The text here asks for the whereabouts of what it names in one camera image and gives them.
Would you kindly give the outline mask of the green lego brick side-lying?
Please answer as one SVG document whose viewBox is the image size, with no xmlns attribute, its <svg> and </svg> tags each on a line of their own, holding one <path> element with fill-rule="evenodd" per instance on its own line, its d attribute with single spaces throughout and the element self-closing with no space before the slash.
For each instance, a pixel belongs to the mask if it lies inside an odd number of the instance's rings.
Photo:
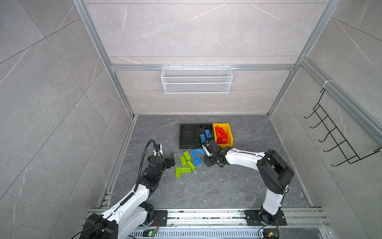
<svg viewBox="0 0 382 239">
<path fill-rule="evenodd" d="M 194 171 L 196 169 L 196 167 L 191 161 L 187 161 L 187 166 L 191 169 L 191 171 Z"/>
</svg>

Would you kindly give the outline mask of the red lego brick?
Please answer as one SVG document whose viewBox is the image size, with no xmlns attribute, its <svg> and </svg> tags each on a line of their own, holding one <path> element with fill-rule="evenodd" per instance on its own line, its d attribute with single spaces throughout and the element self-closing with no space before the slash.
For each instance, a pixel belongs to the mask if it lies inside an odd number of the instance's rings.
<svg viewBox="0 0 382 239">
<path fill-rule="evenodd" d="M 228 133 L 225 132 L 224 128 L 219 127 L 218 125 L 215 127 L 214 130 L 216 134 L 216 142 L 218 144 L 227 144 L 228 142 Z"/>
</svg>

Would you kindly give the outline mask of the green lego brick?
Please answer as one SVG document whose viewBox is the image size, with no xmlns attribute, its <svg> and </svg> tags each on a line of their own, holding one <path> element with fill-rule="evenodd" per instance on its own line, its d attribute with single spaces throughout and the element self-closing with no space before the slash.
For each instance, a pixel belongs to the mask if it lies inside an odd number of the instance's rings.
<svg viewBox="0 0 382 239">
<path fill-rule="evenodd" d="M 187 160 L 184 156 L 180 157 L 180 161 L 181 161 L 182 167 L 185 167 L 188 165 Z"/>
<path fill-rule="evenodd" d="M 181 178 L 181 174 L 182 174 L 182 168 L 181 167 L 177 167 L 176 168 L 175 177 L 176 178 Z"/>
<path fill-rule="evenodd" d="M 188 151 L 183 152 L 183 154 L 184 154 L 184 157 L 185 157 L 186 161 L 191 161 L 192 160 L 192 157 L 190 156 Z"/>
</svg>

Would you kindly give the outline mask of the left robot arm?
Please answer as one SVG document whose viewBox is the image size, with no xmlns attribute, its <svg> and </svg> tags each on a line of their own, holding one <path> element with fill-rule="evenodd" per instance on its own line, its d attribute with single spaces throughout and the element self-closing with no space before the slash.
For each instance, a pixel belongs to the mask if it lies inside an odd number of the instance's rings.
<svg viewBox="0 0 382 239">
<path fill-rule="evenodd" d="M 175 166 L 174 153 L 148 157 L 149 164 L 140 173 L 135 186 L 114 206 L 103 213 L 91 214 L 78 234 L 81 239 L 125 239 L 140 225 L 154 220 L 154 207 L 146 200 L 159 186 L 163 172 Z"/>
</svg>

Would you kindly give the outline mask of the green lego brick horizontal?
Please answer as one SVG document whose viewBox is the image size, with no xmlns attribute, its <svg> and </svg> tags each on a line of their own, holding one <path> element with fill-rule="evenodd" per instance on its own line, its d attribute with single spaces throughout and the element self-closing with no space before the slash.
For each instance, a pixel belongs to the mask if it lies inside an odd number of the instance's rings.
<svg viewBox="0 0 382 239">
<path fill-rule="evenodd" d="M 190 167 L 181 167 L 180 172 L 181 173 L 191 173 L 193 170 Z"/>
</svg>

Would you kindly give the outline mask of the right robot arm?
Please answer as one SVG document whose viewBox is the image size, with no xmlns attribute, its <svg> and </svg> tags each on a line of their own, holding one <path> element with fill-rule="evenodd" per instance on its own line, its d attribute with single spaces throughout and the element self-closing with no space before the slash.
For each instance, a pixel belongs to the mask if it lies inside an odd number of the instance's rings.
<svg viewBox="0 0 382 239">
<path fill-rule="evenodd" d="M 288 163 L 274 150 L 250 152 L 234 147 L 222 148 L 213 139 L 203 143 L 208 167 L 218 165 L 241 165 L 258 171 L 267 187 L 265 200 L 259 212 L 264 225 L 272 224 L 282 207 L 282 201 L 294 176 Z"/>
</svg>

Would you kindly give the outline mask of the blue lego brick top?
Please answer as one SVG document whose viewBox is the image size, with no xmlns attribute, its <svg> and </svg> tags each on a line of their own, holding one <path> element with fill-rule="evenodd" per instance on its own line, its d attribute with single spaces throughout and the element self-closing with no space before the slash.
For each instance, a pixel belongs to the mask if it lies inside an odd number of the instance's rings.
<svg viewBox="0 0 382 239">
<path fill-rule="evenodd" d="M 206 151 L 204 149 L 196 149 L 196 152 L 200 153 L 200 154 L 205 154 L 206 153 Z"/>
</svg>

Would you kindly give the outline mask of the blue lego brick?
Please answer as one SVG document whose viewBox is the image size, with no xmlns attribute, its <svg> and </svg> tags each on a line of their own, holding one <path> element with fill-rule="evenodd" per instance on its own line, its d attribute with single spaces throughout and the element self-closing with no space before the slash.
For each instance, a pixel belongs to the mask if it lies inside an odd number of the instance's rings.
<svg viewBox="0 0 382 239">
<path fill-rule="evenodd" d="M 198 159 L 198 155 L 197 155 L 196 150 L 191 150 L 191 155 L 192 155 L 192 159 L 193 159 L 193 160 Z"/>
<path fill-rule="evenodd" d="M 206 153 L 206 151 L 204 149 L 196 149 L 196 152 L 200 153 L 200 154 L 205 154 Z"/>
<path fill-rule="evenodd" d="M 204 134 L 200 134 L 201 144 L 207 141 L 206 136 Z"/>
<path fill-rule="evenodd" d="M 203 160 L 201 158 L 198 158 L 195 161 L 193 161 L 194 167 L 197 167 L 197 166 L 201 165 L 202 163 L 203 163 Z"/>
<path fill-rule="evenodd" d="M 210 130 L 208 130 L 208 129 L 205 130 L 205 135 L 206 135 L 207 139 L 212 138 Z"/>
</svg>

